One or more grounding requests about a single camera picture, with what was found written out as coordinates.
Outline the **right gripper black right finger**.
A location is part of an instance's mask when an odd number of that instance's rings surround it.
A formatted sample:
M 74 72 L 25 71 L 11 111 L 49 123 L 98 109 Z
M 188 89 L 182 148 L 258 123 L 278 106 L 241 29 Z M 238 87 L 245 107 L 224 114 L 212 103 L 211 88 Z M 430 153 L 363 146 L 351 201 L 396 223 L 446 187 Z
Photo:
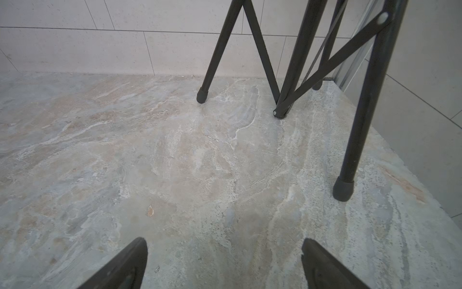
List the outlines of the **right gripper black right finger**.
M 302 265 L 309 289 L 369 289 L 314 239 L 304 239 Z

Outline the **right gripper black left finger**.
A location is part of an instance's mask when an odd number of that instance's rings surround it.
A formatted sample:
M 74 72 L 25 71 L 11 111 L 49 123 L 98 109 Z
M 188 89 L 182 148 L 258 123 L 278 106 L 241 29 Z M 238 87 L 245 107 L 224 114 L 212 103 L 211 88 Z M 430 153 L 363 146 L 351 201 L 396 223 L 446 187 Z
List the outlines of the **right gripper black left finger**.
M 147 242 L 137 237 L 78 289 L 140 289 L 147 261 Z

